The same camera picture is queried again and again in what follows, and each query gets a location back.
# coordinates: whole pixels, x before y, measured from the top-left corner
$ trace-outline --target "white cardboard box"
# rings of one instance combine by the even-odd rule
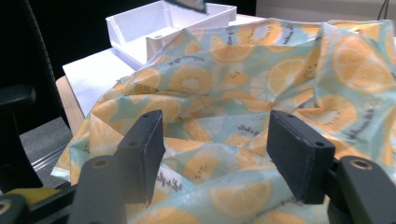
[[[236,7],[206,4],[207,15],[164,1],[106,18],[111,46],[142,66],[183,28],[228,26]]]

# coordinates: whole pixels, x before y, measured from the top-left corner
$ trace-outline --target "white box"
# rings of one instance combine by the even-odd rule
[[[137,69],[183,28],[228,26],[236,7],[206,4],[207,15],[155,2],[106,18],[111,46],[133,61]]]

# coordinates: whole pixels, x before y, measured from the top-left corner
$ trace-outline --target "beeswax wrap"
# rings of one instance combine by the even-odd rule
[[[161,109],[166,153],[153,202],[127,206],[129,223],[327,223],[327,201],[293,200],[271,163],[270,111],[308,123],[337,158],[368,158],[393,176],[393,37],[391,21],[183,30],[98,100],[53,173],[76,184],[86,160],[114,153],[139,116]]]

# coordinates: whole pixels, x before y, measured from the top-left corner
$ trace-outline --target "gray surface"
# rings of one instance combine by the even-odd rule
[[[257,0],[256,15],[289,21],[374,21],[383,2],[383,0]],[[393,22],[396,22],[395,12],[396,2],[389,1],[388,19]]]
[[[35,162],[55,150],[63,151],[71,138],[72,134],[64,121],[57,118],[32,131],[23,133],[21,142],[29,161]],[[64,182],[62,179],[50,175],[58,158],[59,155],[46,162],[46,165],[37,171],[45,187],[56,188]]]

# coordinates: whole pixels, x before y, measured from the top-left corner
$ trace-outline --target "white paper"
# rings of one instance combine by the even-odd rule
[[[128,64],[107,49],[64,65],[64,72],[86,117],[93,105],[117,80],[134,72]]]

